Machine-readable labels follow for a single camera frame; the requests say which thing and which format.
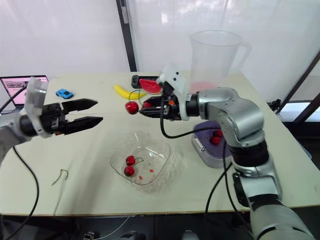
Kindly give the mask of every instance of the red cherry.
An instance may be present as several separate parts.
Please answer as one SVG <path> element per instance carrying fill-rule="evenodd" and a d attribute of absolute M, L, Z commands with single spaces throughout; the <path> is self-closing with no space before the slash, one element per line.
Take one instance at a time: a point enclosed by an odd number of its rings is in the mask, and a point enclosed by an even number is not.
<path fill-rule="evenodd" d="M 135 101 L 128 101 L 124 106 L 130 114 L 136 114 L 139 111 L 139 106 Z"/>
<path fill-rule="evenodd" d="M 211 140 L 211 143 L 212 143 L 213 145 L 218 145 L 219 142 L 220 142 L 220 137 L 218 137 L 218 136 L 213 136 L 210 140 Z"/>
<path fill-rule="evenodd" d="M 131 177 L 133 174 L 135 174 L 135 169 L 133 166 L 126 166 L 123 172 L 127 177 Z"/>
<path fill-rule="evenodd" d="M 215 130 L 214 132 L 213 132 L 213 136 L 216 136 L 216 137 L 222 137 L 223 136 L 223 133 L 222 133 L 222 131 L 221 130 Z"/>
<path fill-rule="evenodd" d="M 142 109 L 149 108 L 149 107 L 152 107 L 152 104 L 150 102 L 146 101 L 142 104 Z"/>
<path fill-rule="evenodd" d="M 135 157 L 131 155 L 126 157 L 125 162 L 128 166 L 132 166 L 133 164 L 136 163 L 136 160 L 135 160 Z"/>

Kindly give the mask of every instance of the blue toy car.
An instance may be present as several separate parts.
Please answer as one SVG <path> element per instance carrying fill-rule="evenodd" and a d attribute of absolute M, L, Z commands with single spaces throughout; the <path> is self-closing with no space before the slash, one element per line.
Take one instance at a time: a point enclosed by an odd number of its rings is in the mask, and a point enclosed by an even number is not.
<path fill-rule="evenodd" d="M 74 94 L 66 89 L 60 89 L 58 91 L 55 92 L 55 94 L 58 96 L 58 97 L 62 97 L 64 99 L 69 99 L 69 98 L 72 98 L 74 96 Z"/>

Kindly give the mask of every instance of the table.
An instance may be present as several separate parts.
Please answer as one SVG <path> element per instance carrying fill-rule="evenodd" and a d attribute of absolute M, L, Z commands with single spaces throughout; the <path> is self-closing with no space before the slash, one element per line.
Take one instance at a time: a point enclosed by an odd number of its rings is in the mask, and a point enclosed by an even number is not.
<path fill-rule="evenodd" d="M 34 169 L 40 184 L 40 198 L 35 216 L 112 216 L 204 212 L 209 192 L 223 172 L 206 166 L 191 144 L 191 137 L 166 139 L 162 136 L 159 119 L 141 114 L 129 115 L 124 98 L 113 90 L 117 83 L 132 90 L 129 73 L 66 74 L 49 83 L 45 103 L 63 102 L 55 95 L 64 88 L 75 94 L 74 99 L 90 98 L 99 103 L 91 109 L 72 112 L 70 120 L 83 116 L 102 116 L 96 127 L 71 135 L 48 139 L 35 137 L 18 145 L 17 149 Z M 140 72 L 141 76 L 156 76 L 154 72 Z M 282 125 L 277 116 L 241 74 L 230 75 L 226 85 L 237 90 L 243 98 L 254 101 L 265 117 L 265 136 L 273 155 L 283 188 L 283 203 L 289 207 L 320 205 L 320 172 L 298 142 Z M 166 121 L 166 131 L 175 135 L 189 131 L 198 117 L 190 121 Z M 143 130 L 155 138 L 168 142 L 181 155 L 180 171 L 161 192 L 144 193 L 136 190 L 110 167 L 114 139 L 130 131 Z M 67 180 L 58 177 L 60 169 L 67 169 Z M 231 174 L 228 180 L 231 196 L 236 199 Z M 35 183 L 28 170 L 13 151 L 9 151 L 0 170 L 0 212 L 7 215 L 27 215 L 35 200 Z M 221 182 L 209 207 L 211 212 L 232 211 L 226 187 Z"/>

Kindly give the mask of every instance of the banana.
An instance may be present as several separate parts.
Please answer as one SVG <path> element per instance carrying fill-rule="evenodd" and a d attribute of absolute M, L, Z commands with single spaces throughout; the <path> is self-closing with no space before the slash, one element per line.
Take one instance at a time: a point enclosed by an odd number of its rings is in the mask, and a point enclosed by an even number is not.
<path fill-rule="evenodd" d="M 130 100 L 137 100 L 145 95 L 147 95 L 145 92 L 129 92 L 127 90 L 124 90 L 122 88 L 122 86 L 118 85 L 118 84 L 115 84 L 113 86 L 114 90 L 116 91 L 117 94 L 119 94 L 121 97 L 125 98 L 125 99 L 129 99 L 129 96 L 130 96 Z"/>

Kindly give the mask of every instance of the laptop screen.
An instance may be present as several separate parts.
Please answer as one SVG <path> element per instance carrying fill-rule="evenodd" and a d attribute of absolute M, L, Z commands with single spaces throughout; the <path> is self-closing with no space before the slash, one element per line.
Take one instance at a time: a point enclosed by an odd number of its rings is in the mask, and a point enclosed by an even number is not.
<path fill-rule="evenodd" d="M 34 76 L 35 78 L 41 80 L 44 83 L 48 83 L 48 79 L 45 75 Z M 19 91 L 24 86 L 28 85 L 31 76 L 13 76 L 13 77 L 1 77 L 1 82 L 11 98 L 17 91 Z M 13 99 L 15 106 L 24 105 L 26 102 L 26 91 L 22 91 L 18 96 Z"/>

